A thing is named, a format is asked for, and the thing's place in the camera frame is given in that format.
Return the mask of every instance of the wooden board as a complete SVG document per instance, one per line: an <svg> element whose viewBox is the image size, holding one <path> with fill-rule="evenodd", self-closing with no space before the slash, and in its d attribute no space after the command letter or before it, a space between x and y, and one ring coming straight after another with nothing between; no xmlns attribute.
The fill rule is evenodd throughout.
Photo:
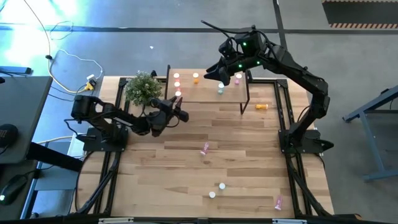
<svg viewBox="0 0 398 224"><path fill-rule="evenodd" d="M180 74L179 78L174 78L174 74ZM199 74L199 83L193 83L193 74ZM224 93L218 94L218 81L203 78L206 74L205 69L170 69L169 86L167 97L171 98L179 88L184 102L194 103L245 103L248 100L246 93L246 80L244 74L239 84L235 85L236 77L231 77L231 83L224 87ZM180 81L180 86L175 87L175 81Z"/></svg>
<svg viewBox="0 0 398 224"><path fill-rule="evenodd" d="M114 103L118 83L119 77L104 77L99 97ZM307 94L290 80L289 91L297 119L308 105ZM277 140L274 87L250 84L250 92L251 102L243 115L236 103L183 103L183 110L190 113L188 123L167 128L157 138L131 134L119 167L112 216L293 217L286 163ZM256 110L256 103L268 104L269 109ZM131 106L130 113L140 111ZM199 152L206 142L210 152L203 157ZM103 156L95 152L83 168L80 206L98 185ZM333 213L321 161L304 154L303 164L309 189ZM220 182L226 184L224 190L218 190ZM214 199L209 198L210 191L216 192ZM304 211L302 193L299 189L297 193ZM283 198L282 211L274 208L278 195Z"/></svg>

